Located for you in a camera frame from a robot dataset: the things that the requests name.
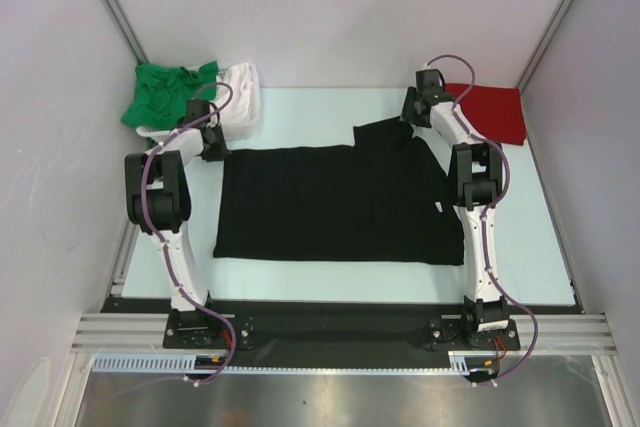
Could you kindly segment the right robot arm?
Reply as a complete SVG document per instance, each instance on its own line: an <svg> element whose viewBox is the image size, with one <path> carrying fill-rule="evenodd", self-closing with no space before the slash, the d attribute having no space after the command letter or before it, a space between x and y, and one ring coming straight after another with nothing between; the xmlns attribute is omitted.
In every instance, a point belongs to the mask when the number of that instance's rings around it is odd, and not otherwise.
<svg viewBox="0 0 640 427"><path fill-rule="evenodd" d="M469 346L484 348L509 322L507 299L497 286L495 216L509 187L510 171L503 165L500 146L481 136L464 116L458 100L446 92L439 70L425 67L415 78L416 85L407 90L401 119L435 129L451 148L450 197L464 230L469 273L461 335Z"/></svg>

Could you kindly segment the black t shirt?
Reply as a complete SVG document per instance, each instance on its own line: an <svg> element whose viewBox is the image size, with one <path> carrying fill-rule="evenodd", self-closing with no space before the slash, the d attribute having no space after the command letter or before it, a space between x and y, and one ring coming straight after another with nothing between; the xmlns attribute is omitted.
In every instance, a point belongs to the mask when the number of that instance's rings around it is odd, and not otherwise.
<svg viewBox="0 0 640 427"><path fill-rule="evenodd" d="M353 136L351 146L233 152L214 257L463 264L463 227L429 145L399 118Z"/></svg>

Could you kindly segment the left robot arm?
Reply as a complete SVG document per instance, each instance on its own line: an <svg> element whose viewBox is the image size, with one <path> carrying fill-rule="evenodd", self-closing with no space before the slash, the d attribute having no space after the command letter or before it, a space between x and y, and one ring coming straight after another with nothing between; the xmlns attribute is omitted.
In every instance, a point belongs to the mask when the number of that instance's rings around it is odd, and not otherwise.
<svg viewBox="0 0 640 427"><path fill-rule="evenodd" d="M171 287L171 310L191 316L186 334L197 345L214 344L220 321L210 314L210 294L198 279L188 234L192 202L185 167L201 157L219 161L229 155L221 113L228 103L192 99L178 126L166 131L144 153L125 157L126 210L129 221L158 251Z"/></svg>

